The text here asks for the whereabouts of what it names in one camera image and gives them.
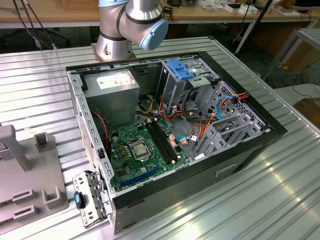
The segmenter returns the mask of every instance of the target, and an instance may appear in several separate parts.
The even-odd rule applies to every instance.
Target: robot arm
[[[96,53],[103,61],[129,59],[131,43],[151,51],[168,31],[158,0],[100,0],[100,35]]]

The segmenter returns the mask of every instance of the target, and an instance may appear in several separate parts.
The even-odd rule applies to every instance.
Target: cpu socket
[[[135,160],[145,162],[150,158],[151,152],[144,138],[140,138],[135,142],[130,141],[128,145]]]

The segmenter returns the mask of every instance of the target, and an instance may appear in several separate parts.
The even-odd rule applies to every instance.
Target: green motherboard
[[[163,133],[161,137],[170,143],[169,136],[172,133],[166,122],[161,119],[157,125]],[[116,192],[189,163],[187,154],[178,144],[175,148],[171,147],[178,160],[165,161],[147,127],[147,123],[141,123],[118,128],[112,132],[111,165],[114,177],[111,179],[111,185]]]

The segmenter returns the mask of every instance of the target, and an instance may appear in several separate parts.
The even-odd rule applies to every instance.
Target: slotted aluminum surface
[[[91,47],[0,56],[0,122],[19,140],[55,136],[69,208],[0,239],[319,239],[320,141],[314,128],[271,93],[243,63],[207,37],[164,41],[138,58],[207,51],[288,133],[243,171],[114,236],[107,222],[83,228],[72,177],[90,169],[74,117],[65,66],[92,64]]]
[[[300,30],[297,30],[296,34],[311,46],[320,49],[319,28],[301,28]]]

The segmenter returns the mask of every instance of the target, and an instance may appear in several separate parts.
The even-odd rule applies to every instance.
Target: wooden workbench
[[[80,26],[98,26],[99,25],[99,9],[86,10],[66,10],[63,9],[60,0],[30,0],[30,4],[40,20],[46,27],[80,27]],[[1,0],[1,8],[14,8],[12,0]],[[28,21],[23,10],[20,11],[22,18]],[[245,22],[253,22],[258,16],[257,14],[248,14]],[[268,11],[262,22],[299,22],[319,19],[320,14],[316,11],[304,13],[301,16],[283,16],[274,10]],[[173,18],[175,24],[190,23],[239,23],[244,16],[238,13],[230,13],[224,9],[216,11],[207,11],[202,7],[180,6],[173,8]],[[0,9],[0,29],[4,28],[21,28],[19,18],[16,14]]]

